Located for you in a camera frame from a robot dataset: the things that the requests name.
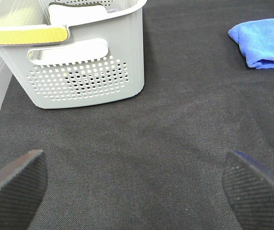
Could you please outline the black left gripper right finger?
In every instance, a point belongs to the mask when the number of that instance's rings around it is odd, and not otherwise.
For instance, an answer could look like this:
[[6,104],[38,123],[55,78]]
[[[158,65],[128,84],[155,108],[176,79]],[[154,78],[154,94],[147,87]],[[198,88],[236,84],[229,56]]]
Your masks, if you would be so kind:
[[246,153],[226,154],[223,191],[244,230],[274,230],[274,171]]

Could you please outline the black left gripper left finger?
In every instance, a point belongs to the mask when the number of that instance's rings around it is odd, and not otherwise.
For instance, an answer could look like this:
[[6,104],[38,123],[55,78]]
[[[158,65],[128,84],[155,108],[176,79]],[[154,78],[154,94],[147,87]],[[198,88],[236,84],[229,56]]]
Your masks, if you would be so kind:
[[43,150],[31,150],[0,169],[0,230],[26,230],[46,192]]

